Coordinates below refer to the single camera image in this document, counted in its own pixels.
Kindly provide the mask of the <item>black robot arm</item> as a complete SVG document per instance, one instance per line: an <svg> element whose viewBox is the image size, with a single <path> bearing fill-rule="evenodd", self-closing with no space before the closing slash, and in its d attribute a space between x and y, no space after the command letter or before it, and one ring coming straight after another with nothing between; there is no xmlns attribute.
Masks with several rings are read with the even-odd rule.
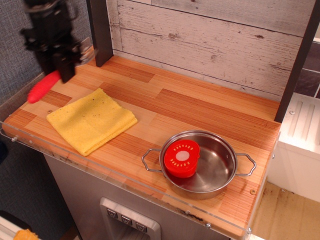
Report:
<svg viewBox="0 0 320 240"><path fill-rule="evenodd" d="M72 18L66 0L25 0L32 28L23 28L24 46L32 51L46 75L58 71L66 83L81 62L81 43L73 37Z"/></svg>

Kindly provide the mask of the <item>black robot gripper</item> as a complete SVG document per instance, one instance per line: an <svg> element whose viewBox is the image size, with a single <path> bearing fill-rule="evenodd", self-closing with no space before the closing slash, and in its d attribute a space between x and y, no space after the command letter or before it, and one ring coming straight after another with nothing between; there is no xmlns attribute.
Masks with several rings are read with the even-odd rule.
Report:
<svg viewBox="0 0 320 240"><path fill-rule="evenodd" d="M34 53L45 75L58 71L62 82L67 83L83 56L81 43L72 35L76 16L67 9L26 9L25 13L32 25L20 31L25 48Z"/></svg>

